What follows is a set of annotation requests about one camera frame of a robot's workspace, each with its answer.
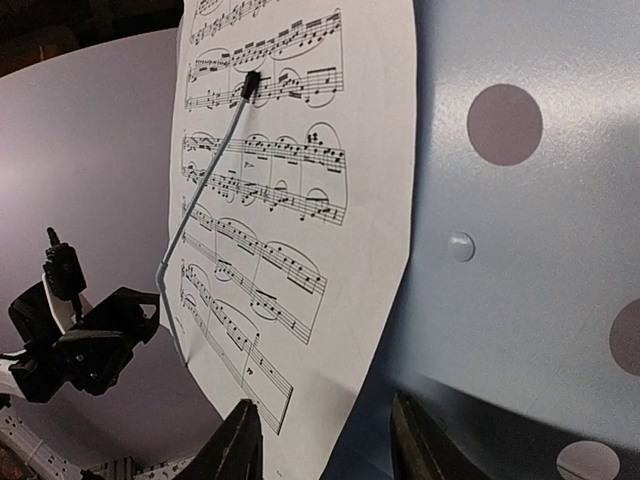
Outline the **light blue music stand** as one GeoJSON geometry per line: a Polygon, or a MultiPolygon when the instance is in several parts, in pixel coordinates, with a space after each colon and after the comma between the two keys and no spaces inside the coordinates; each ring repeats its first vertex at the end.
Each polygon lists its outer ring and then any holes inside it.
{"type": "Polygon", "coordinates": [[[410,1],[409,258],[321,477],[418,400],[490,479],[639,475],[639,5],[410,1]]]}

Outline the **white sheet music page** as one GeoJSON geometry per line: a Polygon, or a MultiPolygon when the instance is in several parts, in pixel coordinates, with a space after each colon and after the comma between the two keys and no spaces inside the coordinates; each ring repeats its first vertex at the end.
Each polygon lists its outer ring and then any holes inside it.
{"type": "Polygon", "coordinates": [[[410,1],[188,1],[161,323],[267,479],[323,474],[409,258],[410,1]]]}

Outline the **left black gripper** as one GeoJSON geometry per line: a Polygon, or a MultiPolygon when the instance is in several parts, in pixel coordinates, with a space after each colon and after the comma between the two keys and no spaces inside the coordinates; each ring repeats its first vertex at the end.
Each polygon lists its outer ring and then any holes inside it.
{"type": "Polygon", "coordinates": [[[70,382],[77,390],[103,395],[159,327],[158,293],[120,287],[79,322],[83,330],[64,335],[48,308],[44,286],[35,284],[9,306],[8,314],[26,352],[8,368],[27,401],[46,403],[70,382]]]}

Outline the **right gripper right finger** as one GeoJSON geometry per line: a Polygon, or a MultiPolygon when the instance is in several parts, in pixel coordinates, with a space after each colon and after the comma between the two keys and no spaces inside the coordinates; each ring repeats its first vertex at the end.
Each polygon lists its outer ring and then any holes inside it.
{"type": "Polygon", "coordinates": [[[412,395],[397,391],[390,414],[395,480],[489,480],[412,395]]]}

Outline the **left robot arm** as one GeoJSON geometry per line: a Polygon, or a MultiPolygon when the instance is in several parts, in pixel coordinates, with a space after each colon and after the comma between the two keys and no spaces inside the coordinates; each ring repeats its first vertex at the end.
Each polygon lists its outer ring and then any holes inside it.
{"type": "Polygon", "coordinates": [[[1,356],[1,392],[46,403],[67,382],[93,396],[113,387],[159,327],[160,296],[121,287],[63,332],[38,282],[8,309],[24,350],[1,356]]]}

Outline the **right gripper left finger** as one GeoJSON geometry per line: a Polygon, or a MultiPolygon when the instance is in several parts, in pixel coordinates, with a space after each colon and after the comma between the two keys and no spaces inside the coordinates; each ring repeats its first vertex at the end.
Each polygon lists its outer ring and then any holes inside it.
{"type": "Polygon", "coordinates": [[[260,480],[263,435],[257,405],[240,400],[175,480],[260,480]]]}

